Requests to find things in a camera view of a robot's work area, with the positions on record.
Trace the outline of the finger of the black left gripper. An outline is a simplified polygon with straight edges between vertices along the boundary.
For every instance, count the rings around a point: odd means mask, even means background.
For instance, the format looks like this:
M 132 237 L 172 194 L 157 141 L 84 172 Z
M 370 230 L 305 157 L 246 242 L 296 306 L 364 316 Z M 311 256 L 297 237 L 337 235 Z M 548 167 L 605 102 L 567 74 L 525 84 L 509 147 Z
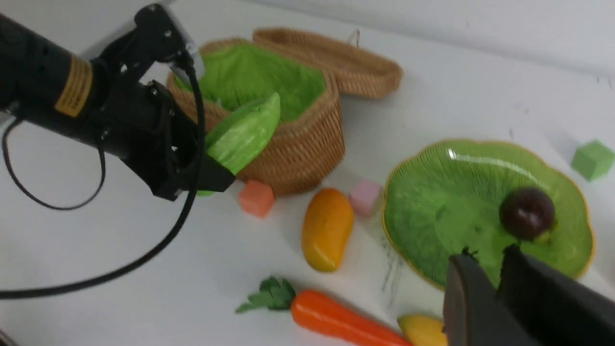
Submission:
M 196 187 L 199 193 L 224 192 L 236 179 L 228 168 L 207 153 L 202 155 L 201 160 L 194 160 L 191 170 L 190 182 L 196 179 Z

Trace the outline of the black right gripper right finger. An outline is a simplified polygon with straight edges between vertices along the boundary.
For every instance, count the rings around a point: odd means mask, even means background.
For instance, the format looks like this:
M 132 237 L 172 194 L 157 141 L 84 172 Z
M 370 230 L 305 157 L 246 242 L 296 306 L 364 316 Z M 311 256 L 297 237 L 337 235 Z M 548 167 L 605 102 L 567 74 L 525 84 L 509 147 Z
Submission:
M 541 346 L 612 346 L 614 302 L 516 245 L 504 250 L 498 298 Z

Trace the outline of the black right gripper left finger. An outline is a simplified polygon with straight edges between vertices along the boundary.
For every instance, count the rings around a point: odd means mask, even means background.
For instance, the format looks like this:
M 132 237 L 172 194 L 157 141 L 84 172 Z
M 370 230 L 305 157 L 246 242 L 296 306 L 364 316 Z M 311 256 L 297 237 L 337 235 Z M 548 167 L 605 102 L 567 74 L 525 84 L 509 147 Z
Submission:
M 450 346 L 534 344 L 532 337 L 497 299 L 491 282 L 470 256 L 449 258 L 443 321 Z

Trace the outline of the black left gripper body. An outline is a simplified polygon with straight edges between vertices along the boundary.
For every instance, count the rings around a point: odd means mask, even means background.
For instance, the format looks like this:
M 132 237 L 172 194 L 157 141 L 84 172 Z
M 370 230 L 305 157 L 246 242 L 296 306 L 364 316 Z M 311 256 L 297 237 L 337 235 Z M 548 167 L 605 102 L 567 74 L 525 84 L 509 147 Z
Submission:
M 189 190 L 196 168 L 198 127 L 162 83 L 110 82 L 91 87 L 91 123 L 105 132 L 104 149 L 120 158 L 158 198 Z

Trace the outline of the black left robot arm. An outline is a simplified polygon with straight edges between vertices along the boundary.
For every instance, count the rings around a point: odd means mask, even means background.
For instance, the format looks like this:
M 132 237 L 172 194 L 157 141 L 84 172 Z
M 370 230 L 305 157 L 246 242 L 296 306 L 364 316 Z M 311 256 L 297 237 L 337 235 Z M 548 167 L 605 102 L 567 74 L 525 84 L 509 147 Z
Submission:
M 160 4 L 135 26 L 84 59 L 6 15 L 1 16 L 1 109 L 116 156 L 156 197 L 225 191 L 235 175 L 205 153 L 198 130 L 161 83 L 140 82 L 156 63 L 197 74 L 189 37 Z

